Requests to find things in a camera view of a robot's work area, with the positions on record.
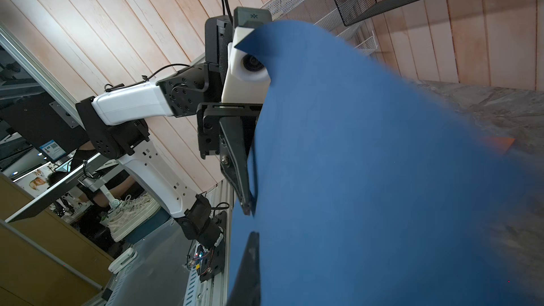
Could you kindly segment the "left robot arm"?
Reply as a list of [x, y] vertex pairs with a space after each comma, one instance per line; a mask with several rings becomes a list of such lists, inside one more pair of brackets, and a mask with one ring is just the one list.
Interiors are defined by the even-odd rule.
[[270, 78], [265, 66], [237, 45], [271, 20], [266, 10], [243, 7], [234, 16], [209, 18], [203, 62], [177, 65], [164, 79], [149, 75], [131, 86], [113, 86], [76, 105], [96, 150], [118, 161], [158, 199], [187, 239], [208, 250], [223, 243], [225, 228], [211, 218], [211, 203], [185, 185], [158, 154], [147, 119], [195, 116], [201, 157], [220, 158], [220, 170], [242, 211], [252, 213], [246, 162]]

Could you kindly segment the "blue paper document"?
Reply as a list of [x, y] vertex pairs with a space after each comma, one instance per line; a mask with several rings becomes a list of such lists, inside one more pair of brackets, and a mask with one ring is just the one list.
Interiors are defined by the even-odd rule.
[[271, 84], [232, 217], [229, 295], [259, 233], [260, 305], [530, 305], [487, 228], [534, 178], [484, 134], [345, 42], [300, 21], [237, 47]]

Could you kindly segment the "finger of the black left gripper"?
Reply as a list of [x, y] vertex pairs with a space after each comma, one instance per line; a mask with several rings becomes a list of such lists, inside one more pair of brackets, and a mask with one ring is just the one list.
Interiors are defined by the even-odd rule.
[[234, 188], [243, 214], [251, 215], [254, 198], [250, 191], [247, 160], [255, 123], [243, 117], [223, 117], [219, 125], [221, 172]]

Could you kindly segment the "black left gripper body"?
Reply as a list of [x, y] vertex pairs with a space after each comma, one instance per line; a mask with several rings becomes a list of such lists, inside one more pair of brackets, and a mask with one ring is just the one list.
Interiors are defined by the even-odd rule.
[[261, 104], [201, 103], [197, 108], [198, 146], [202, 158], [220, 154], [222, 148], [249, 154]]

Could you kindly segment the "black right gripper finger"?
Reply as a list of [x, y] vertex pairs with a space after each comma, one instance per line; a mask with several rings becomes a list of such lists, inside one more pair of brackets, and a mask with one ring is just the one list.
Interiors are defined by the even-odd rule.
[[245, 247], [228, 306], [260, 306], [259, 233], [251, 232]]

